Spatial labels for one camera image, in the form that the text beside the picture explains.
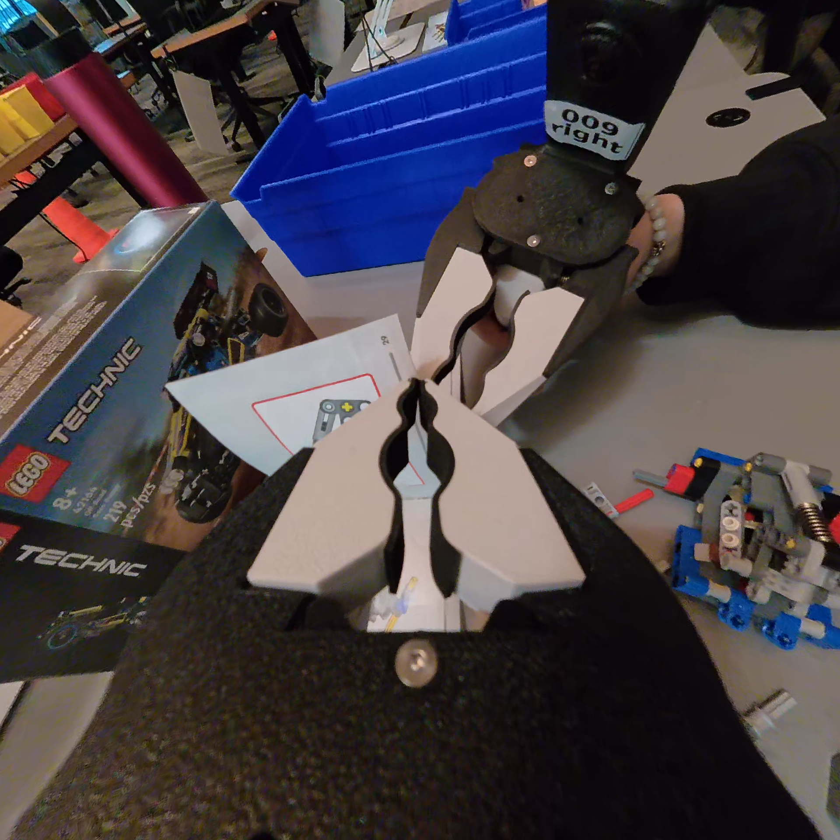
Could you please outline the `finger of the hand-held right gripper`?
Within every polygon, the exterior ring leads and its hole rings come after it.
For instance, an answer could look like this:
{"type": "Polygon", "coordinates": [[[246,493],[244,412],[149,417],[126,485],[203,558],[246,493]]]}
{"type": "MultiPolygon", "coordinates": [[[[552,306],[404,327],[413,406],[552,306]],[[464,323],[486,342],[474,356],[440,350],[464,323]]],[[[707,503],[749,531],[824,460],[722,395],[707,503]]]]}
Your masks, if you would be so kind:
{"type": "Polygon", "coordinates": [[[418,379],[441,382],[453,370],[466,332],[489,311],[494,293],[483,256],[457,247],[415,320],[411,357],[418,379]]]}
{"type": "Polygon", "coordinates": [[[585,299],[556,287],[529,292],[512,313],[506,353],[481,377],[481,393],[471,410],[478,415],[511,415],[547,381],[547,369],[585,299]]]}

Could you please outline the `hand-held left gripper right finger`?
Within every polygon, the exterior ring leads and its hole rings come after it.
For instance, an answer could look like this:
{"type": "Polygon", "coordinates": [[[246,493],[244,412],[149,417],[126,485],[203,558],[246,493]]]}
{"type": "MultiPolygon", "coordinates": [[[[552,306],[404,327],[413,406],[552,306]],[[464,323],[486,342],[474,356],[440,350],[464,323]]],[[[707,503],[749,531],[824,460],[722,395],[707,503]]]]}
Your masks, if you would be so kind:
{"type": "Polygon", "coordinates": [[[585,573],[520,447],[430,381],[422,426],[438,479],[429,551],[441,594],[490,613],[525,594],[580,587],[585,573]]]}

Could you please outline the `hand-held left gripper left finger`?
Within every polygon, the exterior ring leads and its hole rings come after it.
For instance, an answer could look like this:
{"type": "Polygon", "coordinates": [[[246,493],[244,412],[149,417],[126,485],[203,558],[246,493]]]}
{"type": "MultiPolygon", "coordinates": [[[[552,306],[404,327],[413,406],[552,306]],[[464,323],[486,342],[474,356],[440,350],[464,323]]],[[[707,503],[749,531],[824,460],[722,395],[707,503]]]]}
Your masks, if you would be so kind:
{"type": "Polygon", "coordinates": [[[324,596],[346,608],[395,592],[403,497],[420,381],[400,383],[312,450],[247,572],[254,587],[324,596]]]}

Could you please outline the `lego instruction booklet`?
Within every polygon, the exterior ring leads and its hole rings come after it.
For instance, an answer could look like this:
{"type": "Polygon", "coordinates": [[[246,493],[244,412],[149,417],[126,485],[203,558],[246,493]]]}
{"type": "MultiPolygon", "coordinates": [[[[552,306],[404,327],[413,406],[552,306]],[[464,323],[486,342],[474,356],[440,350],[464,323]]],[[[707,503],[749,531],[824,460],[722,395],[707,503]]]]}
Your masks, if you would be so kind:
{"type": "MultiPolygon", "coordinates": [[[[296,348],[174,379],[166,391],[219,443],[269,476],[413,374],[402,324],[393,314],[296,348]]],[[[408,466],[395,481],[407,514],[402,579],[396,594],[383,589],[375,596],[367,628],[456,632],[462,627],[460,601],[441,596],[427,565],[423,532],[439,482],[426,463],[422,428],[410,430],[407,448],[408,466]]]]}

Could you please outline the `partly built lego buggy model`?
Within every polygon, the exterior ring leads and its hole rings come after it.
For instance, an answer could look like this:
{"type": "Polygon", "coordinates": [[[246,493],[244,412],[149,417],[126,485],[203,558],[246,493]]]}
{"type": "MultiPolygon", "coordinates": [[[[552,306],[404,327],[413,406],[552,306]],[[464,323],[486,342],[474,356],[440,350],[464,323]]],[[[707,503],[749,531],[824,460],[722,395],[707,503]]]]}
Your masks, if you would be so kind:
{"type": "Polygon", "coordinates": [[[800,642],[838,651],[838,476],[759,452],[735,458],[698,448],[646,486],[689,501],[675,531],[671,588],[717,608],[734,631],[757,628],[785,651],[800,642]]]}

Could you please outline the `lego set box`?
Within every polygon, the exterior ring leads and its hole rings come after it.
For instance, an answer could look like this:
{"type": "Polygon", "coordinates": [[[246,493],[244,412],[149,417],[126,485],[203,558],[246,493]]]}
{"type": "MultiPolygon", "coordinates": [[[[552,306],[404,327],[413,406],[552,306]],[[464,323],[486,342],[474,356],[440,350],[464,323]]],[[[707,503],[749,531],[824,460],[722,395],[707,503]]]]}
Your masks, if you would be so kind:
{"type": "Polygon", "coordinates": [[[2,685],[111,670],[277,465],[169,385],[314,340],[216,202],[138,213],[2,348],[2,685]]]}

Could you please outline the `person's right hand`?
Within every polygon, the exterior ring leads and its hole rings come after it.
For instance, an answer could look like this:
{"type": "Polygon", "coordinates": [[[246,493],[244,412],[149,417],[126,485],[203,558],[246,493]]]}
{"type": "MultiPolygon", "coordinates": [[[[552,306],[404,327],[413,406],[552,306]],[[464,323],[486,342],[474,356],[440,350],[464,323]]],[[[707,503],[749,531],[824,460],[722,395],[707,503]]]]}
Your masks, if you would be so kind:
{"type": "Polygon", "coordinates": [[[673,193],[646,196],[644,211],[626,244],[636,250],[626,289],[635,291],[652,277],[664,277],[677,265],[684,234],[685,208],[673,193]]]}

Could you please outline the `blue plastic storage bin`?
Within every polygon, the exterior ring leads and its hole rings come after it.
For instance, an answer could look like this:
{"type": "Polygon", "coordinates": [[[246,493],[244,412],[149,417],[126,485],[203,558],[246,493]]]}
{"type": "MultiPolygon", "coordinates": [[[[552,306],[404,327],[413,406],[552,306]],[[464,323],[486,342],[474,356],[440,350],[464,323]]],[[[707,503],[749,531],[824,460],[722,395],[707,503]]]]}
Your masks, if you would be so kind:
{"type": "Polygon", "coordinates": [[[452,1],[444,39],[447,46],[456,46],[545,18],[547,10],[545,1],[452,1]]]}
{"type": "Polygon", "coordinates": [[[497,157],[545,139],[545,12],[300,98],[232,191],[304,277],[418,261],[497,157]]]}

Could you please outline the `wooden office desk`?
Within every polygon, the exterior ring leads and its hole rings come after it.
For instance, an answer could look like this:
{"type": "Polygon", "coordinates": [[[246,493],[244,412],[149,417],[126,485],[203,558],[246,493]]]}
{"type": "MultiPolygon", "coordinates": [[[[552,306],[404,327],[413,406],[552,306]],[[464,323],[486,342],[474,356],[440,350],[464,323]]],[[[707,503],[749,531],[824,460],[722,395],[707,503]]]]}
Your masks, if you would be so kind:
{"type": "Polygon", "coordinates": [[[195,32],[177,33],[154,47],[151,54],[181,69],[206,69],[210,80],[224,91],[239,93],[235,65],[245,40],[273,32],[298,92],[308,97],[314,92],[316,71],[298,30],[299,7],[295,1],[248,2],[221,21],[195,32]]]}

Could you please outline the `maroon drinking bottle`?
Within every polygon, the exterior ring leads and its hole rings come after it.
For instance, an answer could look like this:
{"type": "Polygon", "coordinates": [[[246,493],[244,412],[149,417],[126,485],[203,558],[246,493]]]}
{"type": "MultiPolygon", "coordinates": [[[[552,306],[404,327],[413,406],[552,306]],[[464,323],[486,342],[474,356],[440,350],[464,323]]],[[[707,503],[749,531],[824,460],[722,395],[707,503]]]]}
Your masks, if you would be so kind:
{"type": "Polygon", "coordinates": [[[146,206],[181,207],[208,201],[202,187],[98,54],[90,53],[42,79],[146,206]]]}

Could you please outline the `orange traffic cone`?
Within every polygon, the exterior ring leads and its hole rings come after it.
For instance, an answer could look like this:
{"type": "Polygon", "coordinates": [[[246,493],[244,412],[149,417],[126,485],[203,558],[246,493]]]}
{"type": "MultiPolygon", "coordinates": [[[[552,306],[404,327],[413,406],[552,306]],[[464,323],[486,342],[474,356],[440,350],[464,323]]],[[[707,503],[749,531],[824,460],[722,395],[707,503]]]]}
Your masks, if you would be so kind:
{"type": "Polygon", "coordinates": [[[43,207],[37,206],[36,210],[55,231],[77,247],[73,261],[79,265],[88,263],[120,232],[119,228],[106,231],[60,196],[43,207]]]}

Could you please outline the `red storage bin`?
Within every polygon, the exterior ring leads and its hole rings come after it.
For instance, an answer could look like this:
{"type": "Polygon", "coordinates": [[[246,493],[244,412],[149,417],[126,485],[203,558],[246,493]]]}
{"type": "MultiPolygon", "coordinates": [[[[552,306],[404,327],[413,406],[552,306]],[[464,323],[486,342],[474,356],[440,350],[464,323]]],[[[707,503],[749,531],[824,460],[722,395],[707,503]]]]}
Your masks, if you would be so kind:
{"type": "Polygon", "coordinates": [[[56,123],[67,115],[67,112],[59,101],[49,92],[45,83],[34,72],[30,71],[20,79],[8,84],[1,90],[1,95],[2,97],[8,98],[12,95],[12,91],[19,88],[28,90],[31,98],[40,106],[53,123],[56,123]]]}

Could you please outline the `yellow storage bins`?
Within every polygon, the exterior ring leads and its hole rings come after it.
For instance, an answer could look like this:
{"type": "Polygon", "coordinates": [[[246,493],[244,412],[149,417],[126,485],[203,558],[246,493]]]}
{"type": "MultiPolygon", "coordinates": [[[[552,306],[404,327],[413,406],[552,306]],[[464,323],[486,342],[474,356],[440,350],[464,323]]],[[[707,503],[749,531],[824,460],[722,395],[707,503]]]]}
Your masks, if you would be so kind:
{"type": "Polygon", "coordinates": [[[54,123],[26,87],[1,95],[1,153],[11,157],[27,142],[47,133],[54,123]]]}

